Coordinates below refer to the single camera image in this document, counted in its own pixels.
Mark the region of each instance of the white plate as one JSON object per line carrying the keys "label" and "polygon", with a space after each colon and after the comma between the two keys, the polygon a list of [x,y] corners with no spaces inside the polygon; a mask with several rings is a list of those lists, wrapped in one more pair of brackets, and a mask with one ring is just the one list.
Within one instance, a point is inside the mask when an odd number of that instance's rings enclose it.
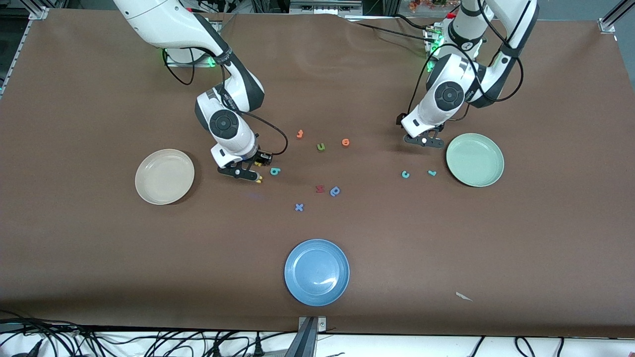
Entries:
{"label": "white plate", "polygon": [[184,153],[163,149],[145,158],[135,175],[139,196],[153,205],[167,205],[185,196],[194,182],[194,164]]}

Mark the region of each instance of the small toy piece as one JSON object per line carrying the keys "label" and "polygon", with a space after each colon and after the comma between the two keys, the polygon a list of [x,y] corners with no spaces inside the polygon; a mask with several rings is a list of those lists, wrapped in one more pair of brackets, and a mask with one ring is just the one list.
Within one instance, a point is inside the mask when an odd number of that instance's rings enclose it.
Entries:
{"label": "small toy piece", "polygon": [[340,194],[340,188],[335,186],[331,189],[331,196],[335,197]]}

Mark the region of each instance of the white robotic arm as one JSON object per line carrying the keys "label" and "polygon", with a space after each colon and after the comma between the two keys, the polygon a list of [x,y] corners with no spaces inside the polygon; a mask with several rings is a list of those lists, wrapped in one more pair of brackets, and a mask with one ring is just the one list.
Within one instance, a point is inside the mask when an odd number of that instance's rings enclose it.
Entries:
{"label": "white robotic arm", "polygon": [[260,181],[251,165],[268,165],[272,155],[258,147],[257,135],[242,119],[262,105],[260,81],[245,68],[229,45],[201,15],[191,13],[178,0],[114,0],[141,38],[160,48],[197,48],[224,66],[231,77],[201,94],[194,112],[217,141],[211,154],[218,171],[239,179]]}
{"label": "white robotic arm", "polygon": [[407,143],[441,148],[444,142],[437,134],[464,102],[481,108],[498,99],[537,20],[538,4],[537,0],[488,0],[487,4],[505,26],[507,41],[491,66],[473,61],[487,28],[484,17],[489,20],[491,12],[481,0],[462,1],[457,17],[444,25],[444,31],[460,35],[450,36],[448,43],[439,47],[437,53],[446,54],[439,58],[426,81],[425,97],[408,115],[400,117],[401,126],[408,133],[404,137]]}

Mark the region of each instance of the plate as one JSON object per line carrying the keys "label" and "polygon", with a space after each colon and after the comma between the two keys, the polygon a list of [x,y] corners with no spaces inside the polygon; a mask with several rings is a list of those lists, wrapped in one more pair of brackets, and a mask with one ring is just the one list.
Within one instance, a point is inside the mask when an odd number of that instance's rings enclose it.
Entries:
{"label": "plate", "polygon": [[335,244],[310,239],[296,246],[284,266],[284,281],[291,295],[309,306],[336,301],[349,284],[349,261]]}
{"label": "plate", "polygon": [[476,133],[459,135],[445,155],[448,168],[457,180],[473,187],[496,182],[505,168],[503,153],[490,138]]}
{"label": "plate", "polygon": [[135,175],[137,193],[153,205],[178,201],[193,182],[192,160],[184,152],[174,149],[153,152],[141,162]]}

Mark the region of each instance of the mint green plate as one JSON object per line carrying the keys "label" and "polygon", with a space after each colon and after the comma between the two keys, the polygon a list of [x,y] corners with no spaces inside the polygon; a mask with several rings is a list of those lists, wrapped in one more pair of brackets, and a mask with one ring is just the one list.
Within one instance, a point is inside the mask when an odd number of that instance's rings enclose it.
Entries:
{"label": "mint green plate", "polygon": [[490,138],[476,133],[459,135],[445,154],[448,168],[457,180],[474,187],[493,184],[503,174],[505,160]]}

